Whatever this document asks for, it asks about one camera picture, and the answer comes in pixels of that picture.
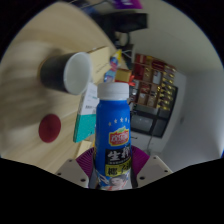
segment shelf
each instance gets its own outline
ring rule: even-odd
[[[137,104],[137,105],[140,105],[140,106],[143,106],[143,107],[148,107],[148,108],[154,108],[154,109],[157,109],[157,108],[155,108],[155,107],[150,107],[150,106],[147,106],[147,105],[144,105],[144,104],[140,104],[140,103],[135,103],[135,102],[133,102],[134,104]]]
[[[133,80],[136,80],[136,81],[139,81],[139,82],[145,82],[145,83],[151,84],[151,85],[161,86],[159,84],[155,84],[155,83],[152,83],[152,82],[147,82],[147,81],[144,81],[144,80],[139,80],[139,79],[133,79]]]
[[[137,65],[142,65],[142,66],[144,66],[144,67],[148,67],[148,68],[150,68],[150,69],[152,69],[152,70],[159,71],[159,72],[162,72],[162,73],[164,73],[164,72],[165,72],[165,71],[163,71],[163,70],[154,69],[151,65],[141,64],[141,63],[138,63],[138,62],[134,62],[134,64],[137,64]]]

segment table surface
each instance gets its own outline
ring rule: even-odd
[[[30,20],[13,39],[0,66],[0,153],[2,158],[35,165],[55,173],[74,158],[73,142],[80,96],[49,90],[37,78],[47,57],[93,48],[115,47],[90,17],[73,5],[57,2]],[[122,68],[127,68],[122,61]],[[93,77],[96,84],[101,79]],[[52,143],[39,138],[40,121],[47,114],[61,120]]]

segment box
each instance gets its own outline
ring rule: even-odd
[[[149,96],[148,101],[147,101],[147,106],[149,106],[149,107],[154,107],[154,105],[155,105],[155,100],[156,100],[155,97]]]
[[[146,82],[152,81],[152,69],[149,67],[145,67],[144,74],[143,74],[143,80]]]
[[[92,78],[97,83],[104,77],[104,74],[111,68],[110,66],[110,48],[101,47],[87,52],[92,61]]]
[[[140,93],[139,97],[138,97],[138,103],[146,105],[147,99],[148,99],[148,95],[147,94]]]
[[[80,142],[95,133],[98,103],[97,86],[89,83],[86,93],[82,95],[79,103],[73,142]]]
[[[144,82],[141,83],[140,93],[149,94],[149,92],[150,92],[150,85]]]

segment bottle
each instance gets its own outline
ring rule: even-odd
[[[98,98],[95,169],[102,190],[121,190],[131,168],[129,86],[127,83],[101,83]]]

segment product on shelf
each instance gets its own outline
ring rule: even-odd
[[[162,83],[162,87],[164,87],[166,90],[175,90],[175,88],[173,86],[170,86],[170,85],[166,85],[164,83]]]
[[[153,81],[152,82],[159,85],[160,82],[161,82],[161,77],[162,77],[161,72],[154,70],[153,71]]]
[[[162,62],[162,61],[158,61],[156,59],[154,59],[152,61],[152,68],[155,69],[155,70],[158,70],[158,71],[161,71],[161,72],[164,72],[165,70],[165,63]]]
[[[170,101],[159,99],[158,104],[161,106],[166,106],[166,105],[170,105]]]
[[[146,84],[146,83],[141,83],[141,87],[140,87],[140,93],[145,93],[145,94],[149,94],[150,91],[150,85]]]
[[[161,93],[167,93],[169,95],[173,95],[173,93],[171,91],[165,90],[165,89],[161,89]]]
[[[160,106],[160,105],[157,105],[156,108],[160,108],[160,109],[162,109],[162,110],[168,110],[168,111],[170,111],[170,108],[169,108],[169,107],[166,107],[166,106]]]
[[[169,80],[169,79],[166,79],[166,78],[163,78],[163,82],[166,83],[166,84],[173,84],[174,83],[173,80]]]
[[[148,107],[170,110],[174,91],[176,68],[149,55],[136,54],[133,74],[139,89],[137,102]]]
[[[159,98],[162,99],[162,100],[173,101],[173,97],[169,96],[168,94],[160,94]]]
[[[149,107],[154,107],[155,100],[156,100],[155,97],[149,96],[149,98],[148,98],[148,102],[147,102],[147,106],[149,106]]]
[[[140,82],[139,82],[138,80],[136,80],[136,79],[133,80],[133,82],[135,83],[135,87],[134,87],[134,88],[135,88],[135,89],[139,89],[139,83],[140,83]]]
[[[152,61],[153,61],[153,57],[151,56],[146,56],[146,65],[149,65],[150,67],[152,66]]]
[[[176,72],[176,68],[172,65],[165,65],[165,72],[174,74]]]
[[[152,80],[152,69],[150,69],[149,67],[145,67],[143,80],[147,82],[150,82]]]
[[[148,99],[148,95],[147,94],[140,93],[139,97],[138,97],[138,103],[146,105],[147,99]]]

